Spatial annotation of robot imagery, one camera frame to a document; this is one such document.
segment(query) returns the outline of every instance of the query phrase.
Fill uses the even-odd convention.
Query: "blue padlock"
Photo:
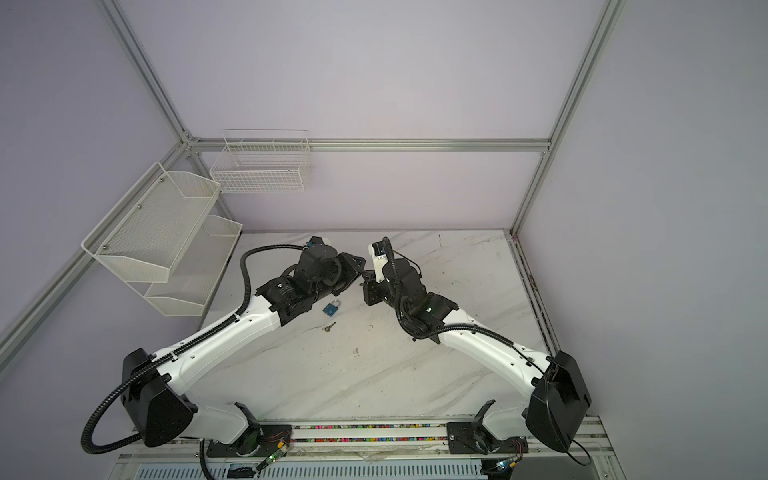
[[[341,302],[334,300],[326,305],[326,308],[323,309],[323,313],[325,313],[327,316],[333,316],[333,314],[336,313],[336,311],[339,309],[339,305],[341,305]]]

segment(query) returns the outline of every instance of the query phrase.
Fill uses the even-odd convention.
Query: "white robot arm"
[[[301,250],[297,265],[250,291],[245,259],[273,248]],[[547,446],[566,452],[591,402],[576,362],[559,352],[555,357],[513,343],[485,328],[451,300],[428,293],[421,274],[405,259],[395,259],[386,237],[369,247],[374,270],[363,270],[365,259],[337,253],[323,239],[312,237],[305,247],[281,245],[249,250],[240,260],[245,283],[243,304],[200,332],[152,355],[138,349],[125,357],[123,383],[89,419],[81,446],[87,453],[105,453],[139,439],[159,446],[176,437],[214,439],[232,445],[240,455],[251,453],[260,426],[247,407],[194,396],[190,387],[215,365],[265,333],[287,324],[329,293],[339,295],[362,275],[368,305],[386,302],[400,326],[416,339],[432,339],[478,360],[510,382],[528,402],[498,406],[492,401],[478,414],[477,451],[489,453],[500,442],[520,435],[525,427]],[[139,431],[95,445],[98,420],[117,398]]]
[[[400,326],[414,340],[431,339],[478,360],[510,382],[524,398],[516,406],[490,409],[487,402],[476,418],[476,451],[489,453],[521,427],[546,446],[567,452],[591,397],[576,361],[567,353],[554,357],[531,350],[485,328],[451,300],[427,292],[421,273],[403,258],[395,258],[389,239],[369,246],[373,270],[362,273],[368,305],[386,302]]]
[[[300,250],[299,262],[252,293],[246,258],[277,248]],[[365,264],[362,257],[337,253],[319,237],[312,237],[304,247],[271,245],[247,251],[240,259],[245,286],[242,305],[200,332],[152,355],[143,349],[128,354],[123,360],[123,382],[86,422],[81,447],[87,453],[98,454],[137,440],[154,447],[181,436],[214,439],[234,445],[239,455],[251,453],[257,446],[260,426],[246,406],[207,401],[193,396],[190,387],[242,346],[308,312],[328,294],[338,296],[348,289]],[[96,425],[117,398],[138,434],[108,445],[95,445],[92,437]]]

